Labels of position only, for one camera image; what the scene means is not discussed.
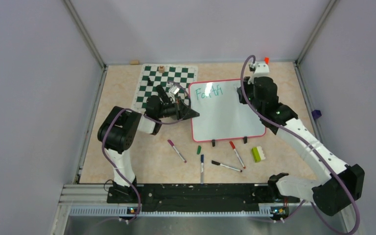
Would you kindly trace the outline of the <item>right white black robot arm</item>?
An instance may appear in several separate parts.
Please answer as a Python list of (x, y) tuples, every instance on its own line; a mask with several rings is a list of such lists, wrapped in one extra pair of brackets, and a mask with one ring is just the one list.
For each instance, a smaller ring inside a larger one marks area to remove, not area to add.
[(365, 171), (358, 164), (349, 165), (329, 151), (311, 134), (296, 112), (281, 103), (278, 87), (267, 76), (245, 77), (238, 88), (239, 101), (257, 114), (261, 123), (289, 144), (312, 169), (317, 179), (297, 178), (279, 173), (269, 178), (268, 197), (280, 202), (286, 196), (309, 201), (332, 216), (361, 197)]

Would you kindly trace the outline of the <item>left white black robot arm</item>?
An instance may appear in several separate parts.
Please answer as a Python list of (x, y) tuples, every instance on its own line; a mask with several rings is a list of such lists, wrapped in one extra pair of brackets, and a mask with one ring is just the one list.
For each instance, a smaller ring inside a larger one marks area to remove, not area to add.
[(137, 132), (150, 135), (158, 134), (163, 123), (162, 118), (186, 120), (199, 117), (199, 112), (186, 105), (180, 97), (174, 100), (167, 95), (153, 95), (147, 99), (144, 115), (125, 111), (115, 106), (106, 117), (97, 133), (102, 142), (108, 161), (113, 164), (114, 179), (110, 187), (112, 194), (117, 193), (125, 202), (132, 202), (137, 197), (136, 183), (130, 161), (130, 147)]

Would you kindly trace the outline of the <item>pink framed whiteboard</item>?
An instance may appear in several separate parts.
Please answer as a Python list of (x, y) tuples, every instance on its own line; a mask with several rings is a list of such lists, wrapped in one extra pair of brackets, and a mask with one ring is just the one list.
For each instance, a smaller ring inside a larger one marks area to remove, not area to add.
[(261, 137), (266, 127), (246, 104), (239, 102), (239, 79), (203, 81), (189, 86), (191, 108), (200, 116), (191, 119), (195, 142)]

